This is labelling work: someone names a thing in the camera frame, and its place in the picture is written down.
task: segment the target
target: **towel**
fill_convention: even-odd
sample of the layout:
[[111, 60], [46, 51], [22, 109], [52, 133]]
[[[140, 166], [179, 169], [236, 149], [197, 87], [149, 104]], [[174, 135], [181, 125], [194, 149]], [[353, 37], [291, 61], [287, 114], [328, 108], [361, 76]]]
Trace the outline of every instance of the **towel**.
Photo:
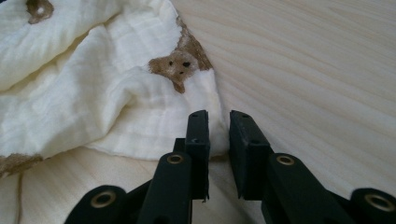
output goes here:
[[169, 1], [0, 5], [0, 175], [71, 148], [158, 160], [207, 110], [228, 148], [215, 72]]

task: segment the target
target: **brown patch on cloth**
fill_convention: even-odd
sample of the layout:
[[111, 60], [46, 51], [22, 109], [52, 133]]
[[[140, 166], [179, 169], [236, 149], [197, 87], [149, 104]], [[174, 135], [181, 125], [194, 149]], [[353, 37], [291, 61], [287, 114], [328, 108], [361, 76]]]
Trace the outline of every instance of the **brown patch on cloth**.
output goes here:
[[27, 0], [27, 11], [32, 15], [30, 24], [36, 24], [52, 16], [53, 5], [49, 0]]
[[43, 161], [43, 158], [38, 154], [28, 156], [12, 153], [8, 157], [0, 156], [0, 177], [22, 172], [40, 161]]
[[175, 91], [184, 93], [184, 80], [191, 77], [197, 69], [209, 70], [212, 64], [201, 44], [190, 34], [181, 18], [177, 18], [177, 25], [182, 29], [175, 50], [166, 57], [150, 60], [148, 66], [151, 73], [169, 78]]

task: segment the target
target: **light wood tabletop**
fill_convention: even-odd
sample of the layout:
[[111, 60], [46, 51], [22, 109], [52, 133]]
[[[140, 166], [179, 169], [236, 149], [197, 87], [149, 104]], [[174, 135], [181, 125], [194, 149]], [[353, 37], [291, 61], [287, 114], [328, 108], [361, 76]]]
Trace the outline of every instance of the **light wood tabletop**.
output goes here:
[[[274, 151], [300, 158], [341, 196], [367, 187], [396, 195], [396, 1], [172, 2], [214, 66], [226, 120], [248, 113]], [[1, 218], [62, 223], [88, 190], [131, 190], [156, 165], [67, 151], [0, 180], [2, 195], [21, 185], [21, 204], [10, 194]], [[193, 223], [263, 223], [260, 203], [237, 200], [226, 157], [211, 162], [210, 181]]]

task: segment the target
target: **cloth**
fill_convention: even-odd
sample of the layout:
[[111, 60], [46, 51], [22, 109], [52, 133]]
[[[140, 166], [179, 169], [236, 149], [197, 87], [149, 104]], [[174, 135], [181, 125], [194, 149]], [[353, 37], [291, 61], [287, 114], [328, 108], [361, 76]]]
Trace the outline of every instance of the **cloth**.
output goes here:
[[0, 5], [0, 175], [84, 145], [157, 160], [201, 109], [226, 150], [214, 70], [169, 1], [30, 4]]

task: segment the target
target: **white cloth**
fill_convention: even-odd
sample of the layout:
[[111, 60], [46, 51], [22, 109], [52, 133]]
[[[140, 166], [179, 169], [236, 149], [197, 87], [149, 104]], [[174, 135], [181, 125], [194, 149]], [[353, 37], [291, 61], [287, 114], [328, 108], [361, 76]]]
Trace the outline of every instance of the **white cloth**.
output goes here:
[[156, 160], [201, 109], [212, 155], [226, 150], [213, 69], [197, 70], [184, 94], [148, 70], [180, 38], [169, 1], [50, 2], [53, 15], [33, 25], [24, 1], [0, 5], [0, 156], [48, 158], [87, 145]]

